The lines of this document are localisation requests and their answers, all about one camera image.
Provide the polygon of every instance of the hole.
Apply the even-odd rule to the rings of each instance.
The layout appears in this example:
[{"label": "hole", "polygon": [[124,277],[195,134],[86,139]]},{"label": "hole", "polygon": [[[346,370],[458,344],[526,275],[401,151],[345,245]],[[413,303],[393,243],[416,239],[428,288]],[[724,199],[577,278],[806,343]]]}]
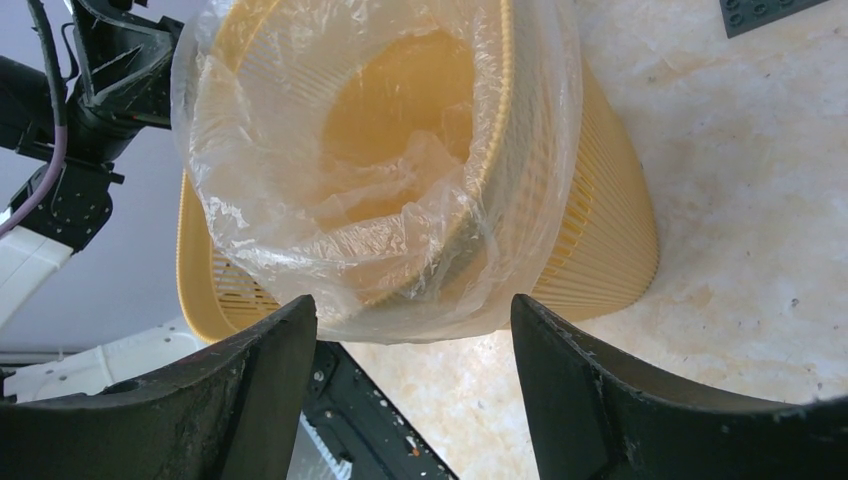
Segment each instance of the hole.
[{"label": "hole", "polygon": [[100,395],[112,395],[115,393],[126,393],[132,392],[133,390],[138,390],[141,387],[141,383],[138,380],[125,380],[120,383],[116,383],[110,387],[106,387],[100,392]]}]

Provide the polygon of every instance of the clear plastic bag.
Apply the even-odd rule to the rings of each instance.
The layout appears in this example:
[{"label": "clear plastic bag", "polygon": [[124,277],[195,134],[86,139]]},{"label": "clear plastic bag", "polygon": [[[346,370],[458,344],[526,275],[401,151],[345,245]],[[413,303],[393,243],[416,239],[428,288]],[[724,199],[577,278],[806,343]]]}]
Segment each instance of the clear plastic bag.
[{"label": "clear plastic bag", "polygon": [[173,130],[217,249],[319,338],[489,333],[560,229],[582,87],[559,0],[210,2]]}]

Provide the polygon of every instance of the beige tile floor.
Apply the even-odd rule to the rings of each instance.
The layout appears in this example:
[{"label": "beige tile floor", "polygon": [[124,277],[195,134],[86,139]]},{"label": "beige tile floor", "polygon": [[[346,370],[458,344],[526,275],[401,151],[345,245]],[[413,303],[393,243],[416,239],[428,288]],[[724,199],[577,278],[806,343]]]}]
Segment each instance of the beige tile floor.
[{"label": "beige tile floor", "polygon": [[[733,40],[715,0],[578,0],[575,13],[662,242],[647,295],[579,326],[735,392],[848,393],[845,1]],[[508,332],[348,348],[461,477],[537,477]]]}]

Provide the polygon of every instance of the black cable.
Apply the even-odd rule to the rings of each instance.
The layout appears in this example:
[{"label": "black cable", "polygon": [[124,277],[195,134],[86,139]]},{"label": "black cable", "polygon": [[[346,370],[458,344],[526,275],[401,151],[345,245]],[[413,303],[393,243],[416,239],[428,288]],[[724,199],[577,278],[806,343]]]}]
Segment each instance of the black cable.
[{"label": "black cable", "polygon": [[50,87],[50,104],[53,107],[53,123],[60,127],[67,125],[65,113],[65,83],[59,68],[59,57],[56,55],[56,43],[53,41],[53,31],[50,21],[40,0],[27,0],[29,13],[35,22],[35,31],[41,39],[41,52],[44,54],[44,65],[47,74],[47,85]]}]

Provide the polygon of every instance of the gray wall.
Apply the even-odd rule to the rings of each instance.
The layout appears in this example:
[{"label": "gray wall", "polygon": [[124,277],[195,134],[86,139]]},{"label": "gray wall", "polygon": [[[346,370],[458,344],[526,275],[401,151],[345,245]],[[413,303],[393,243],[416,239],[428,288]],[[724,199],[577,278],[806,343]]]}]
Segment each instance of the gray wall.
[{"label": "gray wall", "polygon": [[[61,0],[44,1],[59,45],[58,28],[70,21]],[[134,13],[188,19],[202,0],[150,0]],[[23,0],[0,2],[0,55],[44,69],[40,44]],[[0,207],[40,162],[0,150]],[[74,256],[0,333],[0,351],[90,348],[181,316],[175,282],[180,160],[170,132],[145,129],[118,159],[124,185],[111,188],[112,219],[89,247]]]}]

